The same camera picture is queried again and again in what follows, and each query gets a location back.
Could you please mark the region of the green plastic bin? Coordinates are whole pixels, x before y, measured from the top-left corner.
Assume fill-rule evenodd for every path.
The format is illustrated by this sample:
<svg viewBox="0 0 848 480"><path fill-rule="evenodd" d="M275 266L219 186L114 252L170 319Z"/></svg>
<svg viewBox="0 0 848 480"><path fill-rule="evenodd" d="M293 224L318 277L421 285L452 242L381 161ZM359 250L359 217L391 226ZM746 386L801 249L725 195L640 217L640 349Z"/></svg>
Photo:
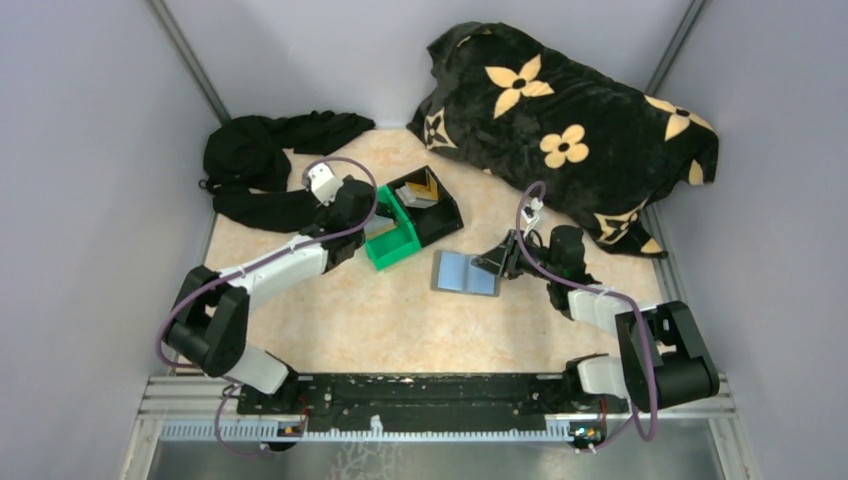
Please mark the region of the green plastic bin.
<svg viewBox="0 0 848 480"><path fill-rule="evenodd" d="M373 239L365 240L365 251L375 269L384 270L391 265L417 253L421 243L409 215L386 185L377 190L377 215L393 218L396 227Z"/></svg>

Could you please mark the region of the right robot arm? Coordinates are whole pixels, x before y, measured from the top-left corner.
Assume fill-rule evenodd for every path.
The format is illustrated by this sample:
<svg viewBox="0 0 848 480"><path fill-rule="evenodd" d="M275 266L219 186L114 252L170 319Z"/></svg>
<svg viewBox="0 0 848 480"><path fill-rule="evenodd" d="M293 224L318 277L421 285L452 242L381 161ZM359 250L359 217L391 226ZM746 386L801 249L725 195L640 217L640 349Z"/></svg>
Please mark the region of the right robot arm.
<svg viewBox="0 0 848 480"><path fill-rule="evenodd" d="M681 301L638 306L603 287L588 272L578 228L558 226L548 243L536 232L509 231L471 263L502 279L529 274L546 281L556 311L616 339L615 356L567 362L563 398L572 410L588 412L613 396L649 413L718 394L719 375L690 308Z"/></svg>

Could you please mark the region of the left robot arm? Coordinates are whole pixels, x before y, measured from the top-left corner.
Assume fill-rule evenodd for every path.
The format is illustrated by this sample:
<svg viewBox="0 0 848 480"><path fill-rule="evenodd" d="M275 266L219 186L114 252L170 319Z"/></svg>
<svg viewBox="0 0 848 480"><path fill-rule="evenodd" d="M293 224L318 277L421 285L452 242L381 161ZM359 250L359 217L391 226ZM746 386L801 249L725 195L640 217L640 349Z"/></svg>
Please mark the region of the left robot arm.
<svg viewBox="0 0 848 480"><path fill-rule="evenodd" d="M253 310L290 287L318 277L352 258L365 241L364 226L376 210L376 189L352 177L318 210L314 224L285 246L252 262L221 271L192 269L164 323L160 342L213 378L227 378L260 392L277 414L300 399L284 361L249 344Z"/></svg>

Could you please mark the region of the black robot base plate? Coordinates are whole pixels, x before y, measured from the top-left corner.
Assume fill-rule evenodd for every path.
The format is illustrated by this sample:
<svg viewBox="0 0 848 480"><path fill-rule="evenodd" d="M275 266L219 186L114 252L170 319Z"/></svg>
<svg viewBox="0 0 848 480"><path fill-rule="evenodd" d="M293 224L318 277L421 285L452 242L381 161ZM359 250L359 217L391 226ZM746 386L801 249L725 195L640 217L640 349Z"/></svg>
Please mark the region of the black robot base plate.
<svg viewBox="0 0 848 480"><path fill-rule="evenodd" d="M564 373L301 374L273 395L246 386L237 406L242 415L304 416L311 432L365 431L377 417L397 433L531 432L549 415L628 410L617 397L581 392Z"/></svg>

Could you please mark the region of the gold VIP card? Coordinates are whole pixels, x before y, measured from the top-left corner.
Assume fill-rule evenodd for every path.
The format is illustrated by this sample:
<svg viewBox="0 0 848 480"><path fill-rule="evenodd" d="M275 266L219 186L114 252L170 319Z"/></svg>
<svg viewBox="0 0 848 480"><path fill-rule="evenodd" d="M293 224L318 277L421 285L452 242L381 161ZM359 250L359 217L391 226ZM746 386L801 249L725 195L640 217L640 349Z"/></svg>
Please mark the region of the gold VIP card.
<svg viewBox="0 0 848 480"><path fill-rule="evenodd" d="M439 201L438 184L429 172L426 172L423 184L405 182L403 186L407 186L418 197L418 202L412 207L427 208Z"/></svg>

